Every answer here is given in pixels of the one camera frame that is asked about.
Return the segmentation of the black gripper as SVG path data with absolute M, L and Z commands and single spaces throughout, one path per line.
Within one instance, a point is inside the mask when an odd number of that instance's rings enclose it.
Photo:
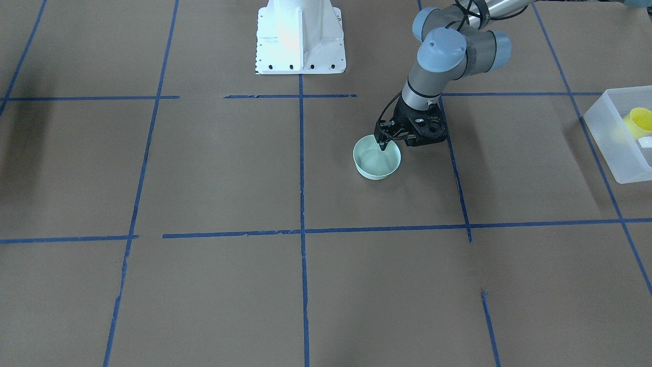
M 403 141 L 409 147 L 444 142 L 449 137 L 449 128 L 439 103 L 430 103 L 425 111 L 419 111 L 399 98 L 395 107 L 395 122 L 377 120 L 373 136 L 384 152 L 391 141 Z

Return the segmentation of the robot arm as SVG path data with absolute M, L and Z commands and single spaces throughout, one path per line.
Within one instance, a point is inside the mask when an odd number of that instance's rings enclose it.
M 412 31 L 420 46 L 405 86 L 392 100 L 393 116 L 378 118 L 373 136 L 381 150 L 391 141 L 417 147 L 444 142 L 449 128 L 440 106 L 447 84 L 501 69 L 511 58 L 506 33 L 487 25 L 514 18 L 529 1 L 456 1 L 444 9 L 427 7 Z

